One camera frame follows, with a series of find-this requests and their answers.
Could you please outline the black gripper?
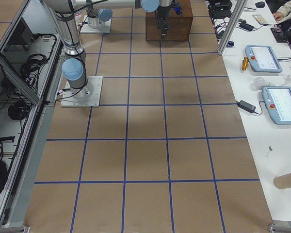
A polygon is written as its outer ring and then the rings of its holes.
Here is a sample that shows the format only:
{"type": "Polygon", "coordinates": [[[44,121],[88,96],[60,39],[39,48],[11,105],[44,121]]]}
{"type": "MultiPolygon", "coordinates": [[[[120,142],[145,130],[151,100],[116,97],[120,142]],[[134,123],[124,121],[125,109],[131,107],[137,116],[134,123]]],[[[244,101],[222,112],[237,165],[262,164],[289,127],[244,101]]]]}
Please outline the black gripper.
{"type": "Polygon", "coordinates": [[[161,30],[161,38],[164,38],[168,32],[168,23],[170,10],[174,10],[177,15],[182,15],[182,6],[177,0],[160,0],[159,6],[155,12],[157,28],[161,30]]]}

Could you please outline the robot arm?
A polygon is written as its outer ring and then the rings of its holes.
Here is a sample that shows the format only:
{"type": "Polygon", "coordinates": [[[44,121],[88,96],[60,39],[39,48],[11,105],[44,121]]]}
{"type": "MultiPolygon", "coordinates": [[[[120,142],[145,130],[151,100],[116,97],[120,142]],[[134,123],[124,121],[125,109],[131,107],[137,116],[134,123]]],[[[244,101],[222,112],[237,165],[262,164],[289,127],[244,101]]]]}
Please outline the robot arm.
{"type": "Polygon", "coordinates": [[[84,102],[92,95],[94,88],[88,82],[85,68],[86,52],[80,42],[75,22],[75,12],[79,8],[78,2],[76,0],[46,0],[44,3],[52,12],[64,44],[66,60],[62,64],[62,73],[70,85],[71,92],[66,99],[84,102]]]}
{"type": "Polygon", "coordinates": [[[109,27],[113,16],[113,9],[142,8],[147,13],[155,13],[155,21],[161,31],[161,38],[168,33],[168,18],[171,10],[178,16],[182,15],[182,6],[177,0],[88,0],[87,25],[89,28],[102,32],[102,28],[109,27]]]}

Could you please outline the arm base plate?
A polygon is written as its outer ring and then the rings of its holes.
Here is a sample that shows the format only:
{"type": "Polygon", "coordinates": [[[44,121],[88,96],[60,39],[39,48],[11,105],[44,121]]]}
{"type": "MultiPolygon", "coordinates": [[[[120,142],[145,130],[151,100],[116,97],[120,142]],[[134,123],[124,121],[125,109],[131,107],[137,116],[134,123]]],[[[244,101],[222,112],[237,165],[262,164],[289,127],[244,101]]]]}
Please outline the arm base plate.
{"type": "Polygon", "coordinates": [[[99,107],[102,83],[102,76],[88,76],[87,85],[78,94],[76,94],[76,89],[71,89],[63,93],[60,106],[99,107]]]}
{"type": "Polygon", "coordinates": [[[81,34],[101,34],[101,33],[110,33],[111,31],[111,21],[110,18],[108,21],[104,22],[99,18],[84,16],[81,34]]]}

